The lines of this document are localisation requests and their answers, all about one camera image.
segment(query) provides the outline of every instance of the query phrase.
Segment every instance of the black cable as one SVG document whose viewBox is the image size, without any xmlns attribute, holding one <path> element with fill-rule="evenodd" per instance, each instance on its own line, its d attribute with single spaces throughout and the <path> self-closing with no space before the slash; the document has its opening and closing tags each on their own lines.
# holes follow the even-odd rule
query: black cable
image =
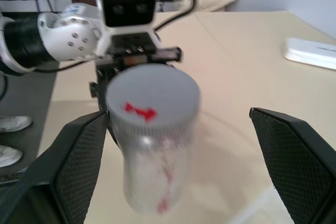
<svg viewBox="0 0 336 224">
<path fill-rule="evenodd" d="M 8 90 L 8 77 L 7 76 L 2 76 L 2 77 L 4 78 L 4 86 L 0 94 L 0 101 L 5 97 L 7 90 Z"/>
<path fill-rule="evenodd" d="M 63 68 L 57 68 L 57 69 L 48 69 L 48 70 L 35 69 L 34 72 L 36 72 L 36 73 L 57 73 L 57 72 L 61 72 L 61 71 L 64 71 L 64 70 L 68 70 L 70 68 L 77 67 L 77 66 L 82 65 L 86 62 L 89 62 L 89 61 L 80 61 L 78 63 L 72 64 L 72 65 L 69 65 L 69 66 L 66 66 L 66 67 L 63 67 Z"/>
<path fill-rule="evenodd" d="M 197 0 L 192 0 L 192 5 L 191 5 L 191 7 L 188 10 L 186 10 L 185 12 L 182 12 L 180 14 L 177 14 L 174 17 L 171 17 L 171 18 L 167 19 L 166 21 L 164 21 L 163 23 L 161 23 L 160 25 L 158 25 L 155 28 L 155 31 L 158 32 L 159 30 L 161 30 L 163 27 L 165 27 L 169 23 L 174 22 L 174 21 L 176 21 L 179 18 L 182 18 L 184 16 L 189 15 L 190 13 L 192 13 L 196 9 L 196 7 L 197 7 Z"/>
</svg>

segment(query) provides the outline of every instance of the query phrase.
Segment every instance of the sneaker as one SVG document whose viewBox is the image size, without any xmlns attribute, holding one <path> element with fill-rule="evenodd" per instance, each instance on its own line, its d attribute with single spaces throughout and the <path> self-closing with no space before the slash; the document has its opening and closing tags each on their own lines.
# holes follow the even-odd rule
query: sneaker
<svg viewBox="0 0 336 224">
<path fill-rule="evenodd" d="M 0 116 L 0 133 L 23 130 L 32 122 L 28 116 Z"/>
<path fill-rule="evenodd" d="M 22 152 L 0 145 L 0 168 L 13 165 L 22 158 Z"/>
</svg>

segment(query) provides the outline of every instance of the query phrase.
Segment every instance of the beige table surface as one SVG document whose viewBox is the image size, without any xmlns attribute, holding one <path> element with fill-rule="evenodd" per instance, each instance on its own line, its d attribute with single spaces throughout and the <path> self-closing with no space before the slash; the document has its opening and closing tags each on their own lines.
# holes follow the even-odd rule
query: beige table surface
<svg viewBox="0 0 336 224">
<path fill-rule="evenodd" d="M 170 15 L 159 14 L 157 19 Z M 164 46 L 183 49 L 184 62 L 176 66 L 192 76 L 202 91 L 183 197 L 161 217 L 130 209 L 122 190 L 122 154 L 107 134 L 86 224 L 242 223 L 237 216 L 272 187 L 248 116 L 251 107 L 306 120 L 336 148 L 336 73 L 288 61 L 280 47 L 287 37 L 330 44 L 336 43 L 334 39 L 288 12 L 197 13 L 159 35 Z M 93 63 L 58 75 L 40 153 L 66 123 L 98 110 L 88 85 L 95 80 Z M 271 223 L 267 219 L 271 214 L 263 212 L 248 223 Z M 273 223 L 291 223 L 286 211 L 276 214 Z"/>
</svg>

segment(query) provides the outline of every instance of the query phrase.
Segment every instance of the translucent bottle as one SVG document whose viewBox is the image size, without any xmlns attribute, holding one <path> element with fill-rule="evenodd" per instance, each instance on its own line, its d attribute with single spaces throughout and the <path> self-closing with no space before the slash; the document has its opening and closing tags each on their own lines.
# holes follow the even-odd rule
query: translucent bottle
<svg viewBox="0 0 336 224">
<path fill-rule="evenodd" d="M 144 214 L 163 214 L 179 199 L 188 171 L 200 93 L 184 72 L 142 65 L 116 77 L 107 104 L 124 156 L 124 194 Z"/>
</svg>

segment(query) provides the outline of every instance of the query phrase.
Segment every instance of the gray bottle cap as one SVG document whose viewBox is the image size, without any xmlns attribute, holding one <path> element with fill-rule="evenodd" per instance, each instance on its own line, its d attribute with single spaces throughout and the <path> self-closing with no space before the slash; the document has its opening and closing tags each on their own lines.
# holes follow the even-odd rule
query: gray bottle cap
<svg viewBox="0 0 336 224">
<path fill-rule="evenodd" d="M 200 91 L 186 73 L 162 64 L 132 67 L 109 84 L 112 124 L 142 134 L 180 132 L 196 118 Z"/>
</svg>

